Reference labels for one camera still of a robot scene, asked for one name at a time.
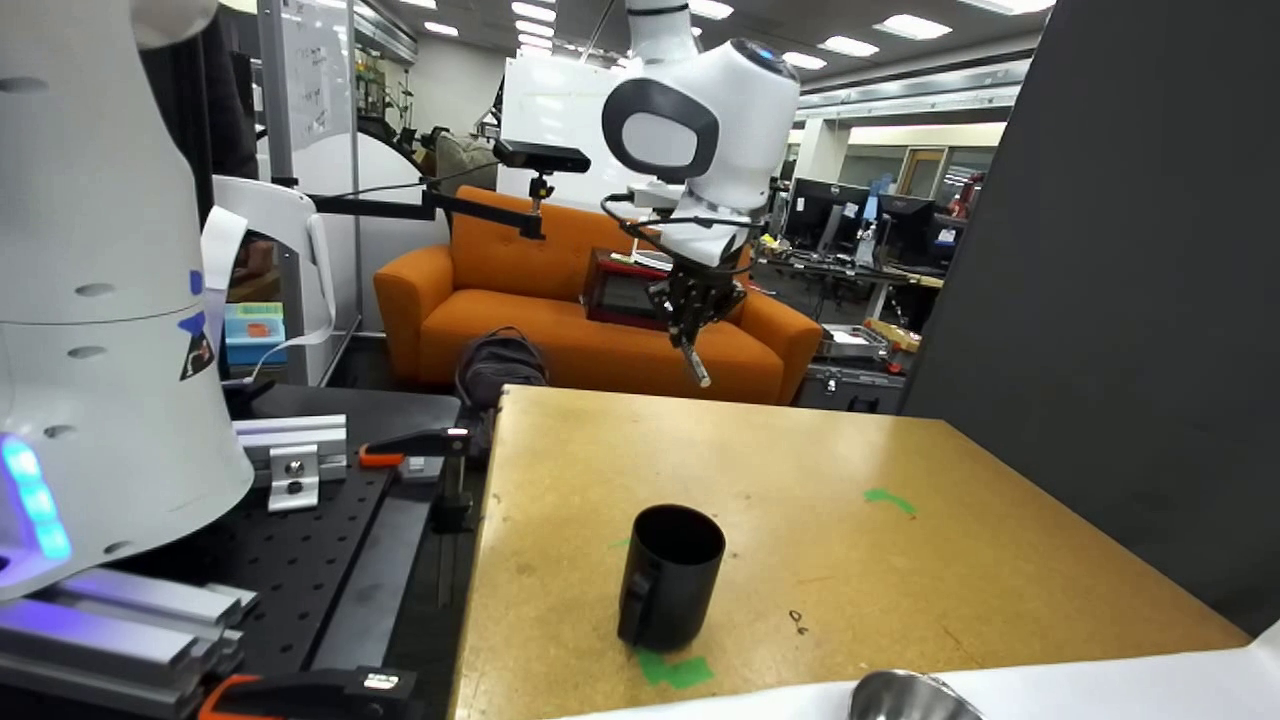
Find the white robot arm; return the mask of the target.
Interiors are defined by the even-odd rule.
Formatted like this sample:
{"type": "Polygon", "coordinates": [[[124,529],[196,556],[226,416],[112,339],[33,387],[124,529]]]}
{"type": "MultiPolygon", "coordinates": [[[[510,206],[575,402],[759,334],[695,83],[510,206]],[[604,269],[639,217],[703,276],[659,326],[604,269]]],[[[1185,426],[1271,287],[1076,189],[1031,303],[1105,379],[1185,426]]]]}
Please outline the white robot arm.
{"type": "MultiPolygon", "coordinates": [[[[196,174],[143,57],[214,0],[0,0],[0,597],[171,542],[252,484],[220,393],[234,212],[196,174]]],[[[693,349],[781,167],[800,80],[768,49],[700,49],[685,0],[629,0],[639,68],[600,105],[639,184],[624,233],[677,258],[659,297],[693,349]]]]}

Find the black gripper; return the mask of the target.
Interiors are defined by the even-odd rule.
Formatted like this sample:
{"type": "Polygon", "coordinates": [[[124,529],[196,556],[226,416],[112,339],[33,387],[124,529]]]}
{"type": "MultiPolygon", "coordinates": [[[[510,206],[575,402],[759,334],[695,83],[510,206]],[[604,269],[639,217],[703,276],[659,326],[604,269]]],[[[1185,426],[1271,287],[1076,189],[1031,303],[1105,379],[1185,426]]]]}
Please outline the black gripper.
{"type": "Polygon", "coordinates": [[[709,334],[739,301],[739,281],[728,269],[709,263],[677,258],[673,273],[657,282],[657,307],[673,318],[673,345],[709,334]]]}

